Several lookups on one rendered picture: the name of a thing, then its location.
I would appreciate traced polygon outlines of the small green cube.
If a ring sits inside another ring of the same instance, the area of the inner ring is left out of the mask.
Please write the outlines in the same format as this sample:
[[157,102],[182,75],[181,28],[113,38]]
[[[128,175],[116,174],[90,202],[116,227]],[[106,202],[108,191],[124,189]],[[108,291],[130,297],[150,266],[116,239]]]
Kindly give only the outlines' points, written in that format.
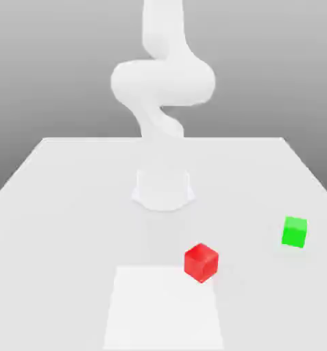
[[286,216],[282,231],[283,245],[303,248],[306,240],[307,220],[298,217]]

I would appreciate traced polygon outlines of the small red cube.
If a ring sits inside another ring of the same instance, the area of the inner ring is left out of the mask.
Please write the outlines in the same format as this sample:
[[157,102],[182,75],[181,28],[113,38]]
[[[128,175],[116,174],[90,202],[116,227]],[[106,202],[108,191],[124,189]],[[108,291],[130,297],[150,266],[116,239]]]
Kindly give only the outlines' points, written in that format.
[[184,272],[199,283],[217,273],[219,254],[203,243],[198,243],[184,254]]

